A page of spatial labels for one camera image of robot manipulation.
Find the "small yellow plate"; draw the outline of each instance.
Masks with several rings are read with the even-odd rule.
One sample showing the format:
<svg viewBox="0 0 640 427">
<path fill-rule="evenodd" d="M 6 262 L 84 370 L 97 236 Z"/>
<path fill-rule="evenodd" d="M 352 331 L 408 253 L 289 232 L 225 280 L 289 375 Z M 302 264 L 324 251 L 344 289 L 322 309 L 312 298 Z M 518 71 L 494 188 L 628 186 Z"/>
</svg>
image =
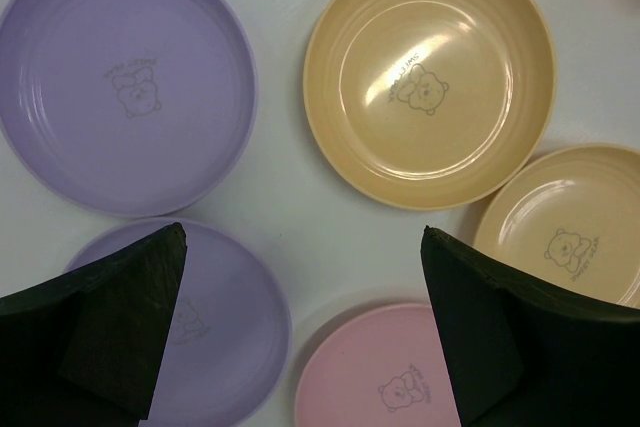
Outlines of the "small yellow plate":
<svg viewBox="0 0 640 427">
<path fill-rule="evenodd" d="M 333 0 L 304 69 L 329 162 L 363 193 L 415 210 L 504 184 L 543 134 L 554 91 L 533 0 Z"/>
<path fill-rule="evenodd" d="M 588 145 L 522 170 L 491 202 L 474 247 L 599 300 L 639 305 L 640 152 Z"/>
</svg>

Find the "tabletop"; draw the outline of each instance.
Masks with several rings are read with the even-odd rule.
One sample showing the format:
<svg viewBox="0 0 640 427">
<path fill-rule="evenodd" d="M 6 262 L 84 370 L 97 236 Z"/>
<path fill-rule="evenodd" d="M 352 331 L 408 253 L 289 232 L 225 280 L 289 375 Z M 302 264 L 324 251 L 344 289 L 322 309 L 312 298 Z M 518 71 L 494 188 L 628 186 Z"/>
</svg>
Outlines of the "tabletop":
<svg viewBox="0 0 640 427">
<path fill-rule="evenodd" d="M 257 121 L 231 174 L 178 214 L 229 232 L 281 282 L 294 323 L 291 364 L 242 427 L 287 427 L 300 371 L 336 316 L 386 300 L 427 300 L 419 258 L 424 226 L 470 241 L 486 200 L 416 213 L 356 192 L 322 157 L 302 100 L 305 50 L 330 0 L 227 1 L 255 53 Z M 640 0 L 536 2 L 553 36 L 558 86 L 535 156 L 585 142 L 640 148 Z M 123 222 L 52 194 L 0 140 L 0 297 L 59 275 L 87 242 Z"/>
</svg>

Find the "bear logo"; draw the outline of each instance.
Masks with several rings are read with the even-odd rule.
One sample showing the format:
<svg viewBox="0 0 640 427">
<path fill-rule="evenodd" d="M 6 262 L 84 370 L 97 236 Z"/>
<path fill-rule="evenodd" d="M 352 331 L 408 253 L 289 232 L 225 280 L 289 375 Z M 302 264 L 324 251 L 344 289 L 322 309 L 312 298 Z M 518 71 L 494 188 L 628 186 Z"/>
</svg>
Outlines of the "bear logo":
<svg viewBox="0 0 640 427">
<path fill-rule="evenodd" d="M 574 273 L 580 268 L 580 262 L 590 248 L 591 241 L 589 239 L 585 239 L 580 234 L 558 229 L 556 235 L 549 242 L 544 257 Z"/>
<path fill-rule="evenodd" d="M 433 115 L 442 104 L 448 90 L 449 84 L 441 82 L 436 74 L 427 72 L 420 64 L 414 64 L 396 98 L 409 104 L 412 109 Z"/>
<path fill-rule="evenodd" d="M 174 344 L 185 344 L 209 331 L 188 298 L 178 299 L 171 319 L 170 337 Z"/>
<path fill-rule="evenodd" d="M 394 377 L 387 385 L 379 387 L 378 393 L 384 405 L 392 413 L 425 400 L 424 394 L 419 389 L 419 384 L 411 372 Z"/>
<path fill-rule="evenodd" d="M 147 115 L 162 108 L 151 67 L 143 67 L 131 74 L 116 75 L 111 82 L 118 91 L 118 100 L 124 105 L 128 118 Z"/>
</svg>

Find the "black object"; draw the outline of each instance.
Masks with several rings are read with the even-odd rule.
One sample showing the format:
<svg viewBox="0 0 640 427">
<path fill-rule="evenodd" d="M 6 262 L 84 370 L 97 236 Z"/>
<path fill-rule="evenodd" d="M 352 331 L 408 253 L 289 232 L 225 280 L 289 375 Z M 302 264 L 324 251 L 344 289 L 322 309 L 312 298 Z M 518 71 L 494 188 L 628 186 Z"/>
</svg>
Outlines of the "black object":
<svg viewBox="0 0 640 427">
<path fill-rule="evenodd" d="M 640 425 L 640 310 L 556 287 L 438 229 L 426 228 L 421 255 L 463 426 Z"/>
<path fill-rule="evenodd" d="M 0 299 L 0 425 L 147 419 L 186 251 L 176 223 Z"/>
</svg>

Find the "plate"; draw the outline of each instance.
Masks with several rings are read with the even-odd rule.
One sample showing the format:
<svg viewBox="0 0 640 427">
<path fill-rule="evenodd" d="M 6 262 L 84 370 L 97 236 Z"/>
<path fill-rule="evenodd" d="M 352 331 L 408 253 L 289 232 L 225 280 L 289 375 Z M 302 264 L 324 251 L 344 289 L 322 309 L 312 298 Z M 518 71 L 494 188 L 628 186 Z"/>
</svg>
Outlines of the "plate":
<svg viewBox="0 0 640 427">
<path fill-rule="evenodd" d="M 234 166 L 253 57 L 224 0 L 12 0 L 0 123 L 27 168 L 84 207 L 160 215 Z"/>
<path fill-rule="evenodd" d="M 187 233 L 187 260 L 151 413 L 140 426 L 233 426 L 270 396 L 290 351 L 287 302 L 262 262 L 211 227 L 155 218 L 100 236 L 69 269 L 173 222 Z"/>
<path fill-rule="evenodd" d="M 331 334 L 305 367 L 296 427 L 460 425 L 433 311 L 394 304 Z"/>
<path fill-rule="evenodd" d="M 640 306 L 640 153 L 586 145 L 543 157 L 490 204 L 474 247 L 595 299 Z"/>
<path fill-rule="evenodd" d="M 303 82 L 311 130 L 344 179 L 387 204 L 444 209 L 524 165 L 555 62 L 533 0 L 333 0 Z"/>
</svg>

